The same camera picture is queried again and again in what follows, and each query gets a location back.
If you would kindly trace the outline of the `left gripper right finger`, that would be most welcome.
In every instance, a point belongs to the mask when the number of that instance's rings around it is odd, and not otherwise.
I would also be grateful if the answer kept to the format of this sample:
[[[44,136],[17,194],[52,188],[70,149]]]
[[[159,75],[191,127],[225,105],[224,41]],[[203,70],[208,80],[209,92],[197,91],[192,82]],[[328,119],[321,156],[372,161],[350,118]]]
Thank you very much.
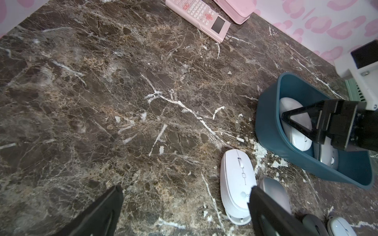
[[[248,202],[256,236],[309,236],[299,220],[284,210],[258,186],[251,189]]]

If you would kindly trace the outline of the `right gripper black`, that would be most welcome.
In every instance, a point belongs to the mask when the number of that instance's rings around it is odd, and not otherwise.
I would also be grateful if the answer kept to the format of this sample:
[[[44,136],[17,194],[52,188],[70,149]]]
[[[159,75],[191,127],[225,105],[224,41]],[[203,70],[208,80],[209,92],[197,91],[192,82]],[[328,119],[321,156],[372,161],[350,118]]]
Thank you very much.
[[[366,104],[326,99],[304,107],[295,99],[281,100],[281,122],[293,145],[313,142],[343,151],[378,151],[378,112]]]

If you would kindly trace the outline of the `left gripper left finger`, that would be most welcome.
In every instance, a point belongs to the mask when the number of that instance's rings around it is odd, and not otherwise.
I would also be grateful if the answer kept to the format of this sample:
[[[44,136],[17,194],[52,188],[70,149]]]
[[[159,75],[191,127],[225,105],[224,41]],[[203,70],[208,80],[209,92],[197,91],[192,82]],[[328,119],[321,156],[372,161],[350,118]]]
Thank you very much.
[[[119,221],[123,202],[124,197],[121,186],[112,186],[54,235],[113,236]]]

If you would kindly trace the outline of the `silver computer mouse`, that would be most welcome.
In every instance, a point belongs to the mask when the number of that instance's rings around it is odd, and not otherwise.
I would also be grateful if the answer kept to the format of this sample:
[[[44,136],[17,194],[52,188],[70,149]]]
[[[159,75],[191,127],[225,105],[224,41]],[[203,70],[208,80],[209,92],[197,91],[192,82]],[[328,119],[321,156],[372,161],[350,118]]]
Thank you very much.
[[[259,187],[289,214],[292,214],[288,193],[277,180],[265,177],[261,180]]]

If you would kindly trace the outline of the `black computer mouse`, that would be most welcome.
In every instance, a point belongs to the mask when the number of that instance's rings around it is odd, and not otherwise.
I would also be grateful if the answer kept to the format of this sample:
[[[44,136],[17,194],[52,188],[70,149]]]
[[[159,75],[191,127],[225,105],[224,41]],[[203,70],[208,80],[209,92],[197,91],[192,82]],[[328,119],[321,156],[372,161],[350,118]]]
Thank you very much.
[[[313,214],[306,214],[302,218],[303,225],[316,236],[329,236],[323,222]]]

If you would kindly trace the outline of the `teal storage box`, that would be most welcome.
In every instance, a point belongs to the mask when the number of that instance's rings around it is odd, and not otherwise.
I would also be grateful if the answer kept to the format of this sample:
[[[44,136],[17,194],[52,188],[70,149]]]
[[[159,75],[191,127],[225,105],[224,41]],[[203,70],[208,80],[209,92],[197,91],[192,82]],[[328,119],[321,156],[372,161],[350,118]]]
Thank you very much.
[[[312,148],[303,152],[292,145],[284,133],[279,116],[280,99],[283,97],[293,98],[303,106],[329,98],[297,75],[289,72],[281,74],[259,97],[255,132],[260,144],[323,180],[370,189],[374,185],[374,173],[367,151],[339,151],[338,168],[335,170],[316,160]]]

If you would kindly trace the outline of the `white mouse with buttons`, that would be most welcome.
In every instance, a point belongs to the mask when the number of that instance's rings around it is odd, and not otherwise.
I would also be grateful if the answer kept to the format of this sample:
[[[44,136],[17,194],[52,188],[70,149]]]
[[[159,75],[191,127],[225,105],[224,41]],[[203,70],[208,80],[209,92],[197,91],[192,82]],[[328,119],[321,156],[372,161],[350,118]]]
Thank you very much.
[[[249,156],[241,150],[226,151],[220,167],[220,193],[228,219],[235,225],[251,221],[248,207],[251,189],[257,185]]]

